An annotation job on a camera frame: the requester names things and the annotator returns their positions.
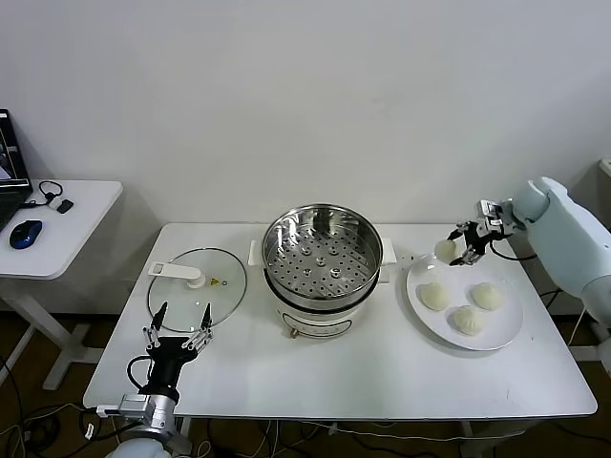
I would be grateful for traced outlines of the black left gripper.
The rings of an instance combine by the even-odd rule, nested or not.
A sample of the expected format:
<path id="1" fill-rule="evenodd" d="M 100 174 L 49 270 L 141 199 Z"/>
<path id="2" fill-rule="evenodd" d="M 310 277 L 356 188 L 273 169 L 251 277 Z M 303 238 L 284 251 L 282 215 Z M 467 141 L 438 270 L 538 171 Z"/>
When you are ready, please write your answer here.
<path id="1" fill-rule="evenodd" d="M 179 396 L 177 385 L 182 367 L 194 361 L 198 356 L 197 351 L 203 351 L 213 339 L 210 303 L 206 305 L 200 329 L 189 339 L 159 337 L 167 306 L 168 302 L 164 302 L 153 315 L 151 323 L 142 328 L 146 346 L 153 347 L 147 351 L 153 368 L 144 386 L 145 395 Z"/>

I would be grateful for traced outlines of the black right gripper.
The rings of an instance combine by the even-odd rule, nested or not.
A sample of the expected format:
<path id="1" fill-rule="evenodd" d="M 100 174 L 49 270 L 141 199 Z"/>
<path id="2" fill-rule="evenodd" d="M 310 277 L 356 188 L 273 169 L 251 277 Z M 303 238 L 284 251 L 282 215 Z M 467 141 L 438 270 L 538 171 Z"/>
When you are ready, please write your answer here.
<path id="1" fill-rule="evenodd" d="M 490 241 L 490 233 L 486 226 L 481 226 L 477 221 L 461 221 L 448 235 L 448 239 L 459 239 L 465 237 L 466 249 L 464 252 L 450 262 L 450 266 L 474 265 L 482 258 L 486 246 Z"/>

